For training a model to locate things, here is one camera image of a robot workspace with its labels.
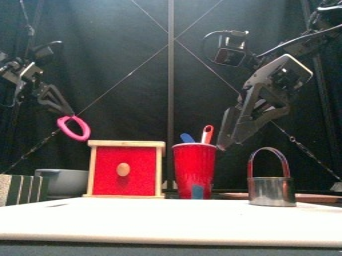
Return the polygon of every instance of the black curtain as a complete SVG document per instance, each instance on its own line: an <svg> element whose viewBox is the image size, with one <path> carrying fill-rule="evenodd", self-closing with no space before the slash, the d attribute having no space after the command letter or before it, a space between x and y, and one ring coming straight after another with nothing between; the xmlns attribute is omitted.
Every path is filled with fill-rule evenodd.
<svg viewBox="0 0 342 256"><path fill-rule="evenodd" d="M36 21L34 45L63 41L54 48L55 61L43 67L44 81L55 84L76 114L92 129L96 140L167 141L169 126L169 15L167 0L39 0L24 1L30 23ZM19 1L0 1L0 50L23 57L30 37ZM249 31L249 48L259 54L306 30L298 0L175 0L174 1L174 144L190 133L197 140L207 124L215 127L213 143L225 110L237 104L238 93L250 70L210 63L201 52L207 33L218 30ZM325 56L341 53L341 43ZM304 62L313 68L312 60ZM332 64L328 84L340 108L337 80L340 64ZM11 102L14 88L2 80L3 105ZM341 113L337 110L337 123ZM7 169L56 130L56 118L28 97L20 106L14 140L8 139L12 109L2 107L2 158ZM326 190L336 181L322 166L290 142L288 134L333 167L336 152L328 141L328 126L316 78L301 89L288 116L270 123L243 143L233 145L217 157L215 188L246 189L246 163L262 146L278 148L288 157L296 186L302 190ZM167 160L165 158L165 179ZM32 174L38 168L88 169L87 143L62 132L20 161L11 173ZM255 159L257 175L278 175L281 164L270 154Z"/></svg>

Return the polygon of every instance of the table surface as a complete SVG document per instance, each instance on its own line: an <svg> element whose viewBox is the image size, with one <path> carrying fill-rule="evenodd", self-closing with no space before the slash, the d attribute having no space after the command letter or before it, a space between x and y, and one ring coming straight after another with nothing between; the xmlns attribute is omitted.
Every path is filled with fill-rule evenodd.
<svg viewBox="0 0 342 256"><path fill-rule="evenodd" d="M0 240L342 248L342 208L72 198L0 208Z"/></svg>

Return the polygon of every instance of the red plastic cup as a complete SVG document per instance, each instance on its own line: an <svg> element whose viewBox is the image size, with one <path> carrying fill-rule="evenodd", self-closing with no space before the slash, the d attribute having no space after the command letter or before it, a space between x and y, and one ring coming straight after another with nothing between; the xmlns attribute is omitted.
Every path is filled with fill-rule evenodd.
<svg viewBox="0 0 342 256"><path fill-rule="evenodd" d="M179 198L210 199L217 147L205 143L182 143L173 149Z"/></svg>

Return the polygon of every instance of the blue object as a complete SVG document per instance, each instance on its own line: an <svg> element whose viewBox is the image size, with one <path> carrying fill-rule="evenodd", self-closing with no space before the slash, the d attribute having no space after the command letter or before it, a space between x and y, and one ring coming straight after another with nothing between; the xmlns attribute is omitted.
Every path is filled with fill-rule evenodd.
<svg viewBox="0 0 342 256"><path fill-rule="evenodd" d="M193 185L191 188L191 199L203 199L203 187Z"/></svg>
<svg viewBox="0 0 342 256"><path fill-rule="evenodd" d="M182 138L185 143L194 143L195 142L195 140L193 139L193 137L187 133L182 133L181 138Z"/></svg>

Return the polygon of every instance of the pink ring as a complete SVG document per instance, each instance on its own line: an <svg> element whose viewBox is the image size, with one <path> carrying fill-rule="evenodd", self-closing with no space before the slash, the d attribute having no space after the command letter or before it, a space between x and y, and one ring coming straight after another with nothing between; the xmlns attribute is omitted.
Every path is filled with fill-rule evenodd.
<svg viewBox="0 0 342 256"><path fill-rule="evenodd" d="M80 126L82 128L82 132L83 132L83 135L78 135L75 134L68 126L66 125L66 122L72 119ZM86 141L90 136L91 136L91 128L90 126L87 125L87 123L76 116L64 116L62 118L58 119L58 126L60 128L60 130L75 140L78 141Z"/></svg>

